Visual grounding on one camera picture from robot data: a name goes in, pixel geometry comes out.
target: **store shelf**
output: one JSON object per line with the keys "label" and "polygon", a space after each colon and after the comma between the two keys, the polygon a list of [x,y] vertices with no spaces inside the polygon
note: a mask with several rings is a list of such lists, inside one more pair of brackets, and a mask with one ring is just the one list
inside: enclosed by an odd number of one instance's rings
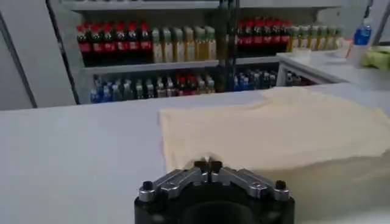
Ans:
{"label": "store shelf", "polygon": [[237,65],[249,65],[249,64],[260,64],[260,63],[277,63],[279,58],[276,56],[270,57],[253,57],[253,58],[237,58]]}
{"label": "store shelf", "polygon": [[364,1],[349,0],[240,0],[241,8],[313,8],[365,6]]}
{"label": "store shelf", "polygon": [[191,62],[175,62],[175,63],[157,63],[144,65],[119,65],[106,67],[90,67],[83,68],[84,74],[108,74],[108,73],[123,73],[123,72],[143,72],[143,71],[158,71],[186,68],[204,68],[215,67],[219,61],[191,61]]}
{"label": "store shelf", "polygon": [[216,9],[219,1],[63,1],[72,11],[150,10],[150,9]]}

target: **beige towel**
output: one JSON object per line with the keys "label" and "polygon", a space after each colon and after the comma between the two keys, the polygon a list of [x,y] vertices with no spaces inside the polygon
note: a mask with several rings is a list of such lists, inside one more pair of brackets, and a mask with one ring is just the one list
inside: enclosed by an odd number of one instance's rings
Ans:
{"label": "beige towel", "polygon": [[161,110],[167,170],[211,156],[286,180],[299,222],[390,205],[390,121],[381,110],[304,88],[262,95],[253,105]]}

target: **white table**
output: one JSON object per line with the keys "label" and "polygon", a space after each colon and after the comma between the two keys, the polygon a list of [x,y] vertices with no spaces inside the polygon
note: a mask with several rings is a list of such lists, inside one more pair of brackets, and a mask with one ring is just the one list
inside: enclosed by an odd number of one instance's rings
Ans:
{"label": "white table", "polygon": [[[390,115],[389,92],[348,83],[311,89]],[[0,223],[132,223],[141,182],[165,173],[159,109],[259,99],[248,91],[0,112]]]}
{"label": "white table", "polygon": [[310,58],[278,54],[280,60],[278,86],[284,86],[286,71],[295,72],[318,84],[348,82],[369,89],[390,89],[390,72],[374,68],[355,68],[335,51],[317,51]]}

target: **black screw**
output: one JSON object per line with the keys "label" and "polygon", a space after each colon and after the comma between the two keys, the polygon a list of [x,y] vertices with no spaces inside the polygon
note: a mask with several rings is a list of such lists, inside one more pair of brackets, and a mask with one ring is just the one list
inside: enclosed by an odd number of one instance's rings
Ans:
{"label": "black screw", "polygon": [[144,191],[151,191],[151,190],[153,190],[153,182],[151,182],[151,181],[144,181],[142,183],[142,188],[144,189]]}
{"label": "black screw", "polygon": [[287,188],[286,182],[282,180],[277,180],[275,183],[275,188],[277,190],[285,190]]}

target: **red label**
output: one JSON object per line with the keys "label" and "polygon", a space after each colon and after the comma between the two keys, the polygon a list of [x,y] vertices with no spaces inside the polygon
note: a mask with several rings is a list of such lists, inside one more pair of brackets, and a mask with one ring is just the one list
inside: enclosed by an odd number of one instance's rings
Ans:
{"label": "red label", "polygon": [[151,50],[152,49],[152,43],[150,41],[142,41],[141,42],[141,49],[142,50]]}
{"label": "red label", "polygon": [[89,43],[79,44],[81,53],[91,52],[91,45]]}
{"label": "red label", "polygon": [[272,37],[272,42],[275,43],[275,44],[279,44],[280,43],[280,36],[273,36]]}
{"label": "red label", "polygon": [[243,45],[243,44],[244,44],[244,38],[239,37],[239,38],[238,38],[238,41],[237,41],[237,44],[238,44],[238,45]]}
{"label": "red label", "polygon": [[126,42],[116,42],[116,48],[119,51],[127,51],[127,43]]}
{"label": "red label", "polygon": [[282,36],[282,42],[287,43],[290,40],[290,36]]}
{"label": "red label", "polygon": [[103,44],[101,44],[101,43],[93,43],[93,51],[95,51],[95,52],[103,52]]}
{"label": "red label", "polygon": [[264,44],[269,44],[269,43],[271,43],[271,40],[272,40],[272,37],[264,37],[263,38],[263,43]]}
{"label": "red label", "polygon": [[115,43],[105,43],[104,44],[104,50],[106,52],[113,52],[113,51],[115,51]]}
{"label": "red label", "polygon": [[253,42],[255,44],[262,44],[263,43],[263,37],[254,37]]}
{"label": "red label", "polygon": [[139,42],[132,41],[132,42],[129,42],[129,45],[127,47],[129,48],[130,51],[134,51],[134,50],[138,50],[140,48],[140,44],[139,44]]}
{"label": "red label", "polygon": [[244,45],[252,45],[252,37],[245,37]]}

